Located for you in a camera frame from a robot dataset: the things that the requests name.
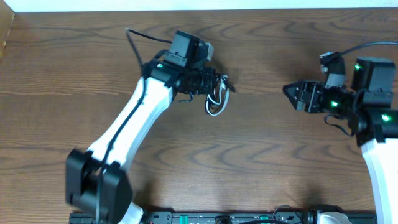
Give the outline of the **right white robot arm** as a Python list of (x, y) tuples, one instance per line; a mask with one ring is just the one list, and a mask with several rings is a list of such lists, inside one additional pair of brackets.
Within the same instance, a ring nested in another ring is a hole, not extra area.
[(397, 223), (397, 110), (391, 107), (396, 66), (385, 58), (359, 57), (350, 89), (342, 58), (322, 66), (326, 81), (300, 80), (283, 92), (296, 110), (348, 122), (368, 168), (377, 222)]

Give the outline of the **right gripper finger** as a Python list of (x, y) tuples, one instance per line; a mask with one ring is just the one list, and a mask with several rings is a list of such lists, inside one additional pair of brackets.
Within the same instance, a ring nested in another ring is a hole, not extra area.
[(284, 88), (283, 92), (285, 96), (290, 101), (291, 105), (294, 107), (295, 110), (300, 109), (300, 102), (298, 100), (299, 91), (296, 88)]
[(296, 81), (293, 83), (290, 83), (288, 85), (284, 85), (283, 90), (301, 90), (304, 88), (304, 86), (308, 83), (308, 81), (306, 80), (300, 80), (300, 81)]

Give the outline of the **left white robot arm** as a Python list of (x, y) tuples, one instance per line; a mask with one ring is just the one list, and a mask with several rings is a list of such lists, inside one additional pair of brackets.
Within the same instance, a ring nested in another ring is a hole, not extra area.
[(136, 89), (108, 130), (85, 152), (74, 149), (66, 159), (65, 200), (91, 215), (80, 223), (140, 222), (144, 212), (132, 202), (127, 173), (150, 128), (177, 93), (205, 95), (210, 116), (226, 106), (226, 76), (207, 66), (213, 46), (182, 31), (169, 44), (149, 62), (139, 62)]

